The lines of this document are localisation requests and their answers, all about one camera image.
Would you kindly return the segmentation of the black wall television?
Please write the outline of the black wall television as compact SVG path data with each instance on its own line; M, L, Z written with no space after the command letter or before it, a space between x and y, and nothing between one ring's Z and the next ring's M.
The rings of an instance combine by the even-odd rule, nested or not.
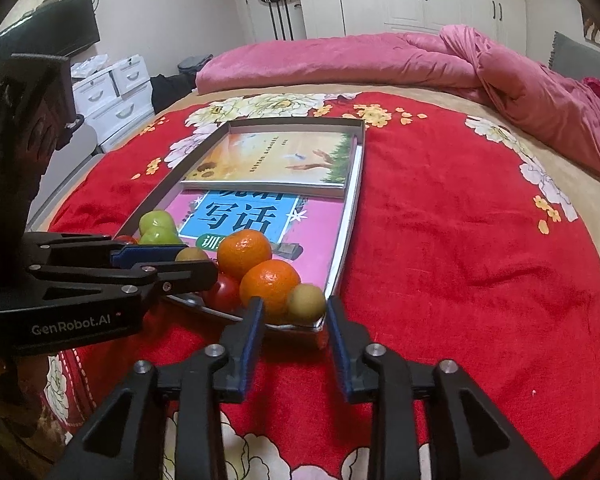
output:
M72 58L99 40L92 0L58 0L0 32L0 66L13 54Z

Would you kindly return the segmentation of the tree wall painting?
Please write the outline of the tree wall painting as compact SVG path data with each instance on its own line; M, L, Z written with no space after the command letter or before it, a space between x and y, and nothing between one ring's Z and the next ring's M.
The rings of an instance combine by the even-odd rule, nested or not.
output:
M583 22L583 37L590 44L595 44L600 47L600 28L595 23L591 13L585 9L584 6L581 8L582 22Z

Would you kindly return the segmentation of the grey padded headboard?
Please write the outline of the grey padded headboard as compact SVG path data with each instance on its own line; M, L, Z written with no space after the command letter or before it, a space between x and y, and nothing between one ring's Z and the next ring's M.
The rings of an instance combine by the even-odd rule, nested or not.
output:
M593 77L600 80L600 52L561 32L554 32L548 67L572 79Z

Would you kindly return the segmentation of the orange tangerine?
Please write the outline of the orange tangerine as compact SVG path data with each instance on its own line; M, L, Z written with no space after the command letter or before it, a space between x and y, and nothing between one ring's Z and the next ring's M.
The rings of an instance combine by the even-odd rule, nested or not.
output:
M283 321L287 317L287 298L301 283L300 275L286 261L271 259L250 269L240 281L239 298L247 307L252 297L263 301L268 321Z
M240 230L219 244L216 261L224 274L241 280L254 266L272 258L270 241L260 232Z

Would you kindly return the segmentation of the grey cardboard tray box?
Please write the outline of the grey cardboard tray box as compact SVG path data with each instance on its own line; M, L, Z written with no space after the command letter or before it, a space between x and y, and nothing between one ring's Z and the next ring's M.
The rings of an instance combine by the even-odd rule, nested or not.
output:
M363 159L365 153L365 128L358 119L333 118L333 117L296 117L296 118L261 118L261 119L236 119L226 122L219 127L213 128L205 134L201 142L195 145L193 151L185 156L149 193L149 195L137 206L129 219L120 228L119 235L138 237L138 222L140 217L154 209L164 210L163 207L170 204L175 196L183 191L214 191L201 190L200 188L186 188L182 179L188 170L204 154L218 144L223 136L229 133L250 132L273 132L273 131L327 131L350 133L358 140L353 164L350 170L350 180L341 197L313 196L307 192L268 192L268 191L245 191L262 192L273 194L300 195L307 198L320 198L321 200L339 200L343 203L342 219L337 237L332 266L329 270L327 285L322 288L325 296L336 294L341 281L344 260L349 246L349 240L354 225L356 206L358 206L358 191L360 190Z

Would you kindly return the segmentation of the pink chinese workbook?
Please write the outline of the pink chinese workbook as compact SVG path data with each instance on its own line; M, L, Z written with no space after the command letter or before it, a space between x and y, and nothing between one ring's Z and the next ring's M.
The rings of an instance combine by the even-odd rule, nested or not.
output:
M275 259L289 262L302 281L324 288L332 266L343 203L300 195L245 191L183 191L163 207L188 246L216 257L235 232L263 233Z

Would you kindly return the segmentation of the pink quilt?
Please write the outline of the pink quilt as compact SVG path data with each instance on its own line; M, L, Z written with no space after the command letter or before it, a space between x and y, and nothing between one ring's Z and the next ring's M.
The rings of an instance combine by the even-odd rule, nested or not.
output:
M600 98L466 25L437 35L373 35L248 44L212 58L199 93L296 84L433 88L490 106L514 126L600 176Z

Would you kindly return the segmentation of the dark red tomato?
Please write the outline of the dark red tomato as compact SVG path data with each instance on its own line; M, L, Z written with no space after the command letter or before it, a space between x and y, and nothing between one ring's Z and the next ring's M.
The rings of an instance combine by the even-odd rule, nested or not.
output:
M134 244L137 245L136 238L129 235L118 235L114 238L117 242L125 243L125 244Z

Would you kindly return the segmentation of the green fruit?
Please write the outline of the green fruit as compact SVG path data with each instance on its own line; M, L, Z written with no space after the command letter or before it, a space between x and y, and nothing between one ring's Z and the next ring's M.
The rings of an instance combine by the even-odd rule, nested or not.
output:
M156 209L148 211L146 214L143 214L140 217L140 222L138 222L138 230L140 231L140 235L144 235L153 228L161 228L172 232L178 232L178 228L176 227L172 216L165 210Z
M178 237L178 232L168 229L165 226L152 226L140 236L138 244L149 245L181 245L182 240Z

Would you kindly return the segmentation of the black clothes pile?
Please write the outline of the black clothes pile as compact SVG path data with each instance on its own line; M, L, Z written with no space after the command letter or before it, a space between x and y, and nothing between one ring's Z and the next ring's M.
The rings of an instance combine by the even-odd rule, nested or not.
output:
M150 78L151 105L154 112L159 114L176 101L185 98L195 89L195 84L187 75L178 74L164 76L163 74Z

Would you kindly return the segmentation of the white drawer cabinet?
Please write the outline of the white drawer cabinet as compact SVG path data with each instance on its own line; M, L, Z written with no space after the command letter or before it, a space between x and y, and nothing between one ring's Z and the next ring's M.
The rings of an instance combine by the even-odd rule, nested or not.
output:
M152 85L139 54L124 58L73 85L76 111L96 134L103 153L155 116Z

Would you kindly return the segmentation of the yellow-green small fruit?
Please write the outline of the yellow-green small fruit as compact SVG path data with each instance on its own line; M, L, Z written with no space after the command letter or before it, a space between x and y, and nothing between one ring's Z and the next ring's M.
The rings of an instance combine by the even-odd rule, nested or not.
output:
M291 322L314 324L326 310L323 291L313 284L297 285L287 297L287 315Z
M185 247L175 257L176 261L207 261L208 259L206 252L198 247Z

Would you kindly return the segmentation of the grey bench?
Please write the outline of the grey bench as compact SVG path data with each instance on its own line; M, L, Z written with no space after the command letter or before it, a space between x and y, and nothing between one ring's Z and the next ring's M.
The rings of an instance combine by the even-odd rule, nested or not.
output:
M54 151L30 207L26 229L33 231L42 226L52 209L102 156L104 152L98 144L96 131L87 124L73 133L64 148Z

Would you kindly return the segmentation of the large red tomato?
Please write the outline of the large red tomato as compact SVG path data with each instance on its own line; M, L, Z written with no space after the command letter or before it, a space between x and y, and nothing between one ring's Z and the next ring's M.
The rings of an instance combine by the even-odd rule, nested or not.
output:
M239 283L224 273L218 275L216 283L201 293L204 304L211 309L222 312L233 312L242 305L239 297Z

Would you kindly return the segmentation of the sunflower cover book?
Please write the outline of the sunflower cover book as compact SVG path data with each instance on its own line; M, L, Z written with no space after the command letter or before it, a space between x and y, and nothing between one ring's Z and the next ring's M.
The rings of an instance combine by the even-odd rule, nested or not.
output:
M186 188L215 191L307 192L341 197L358 140L350 133L229 133L182 179Z

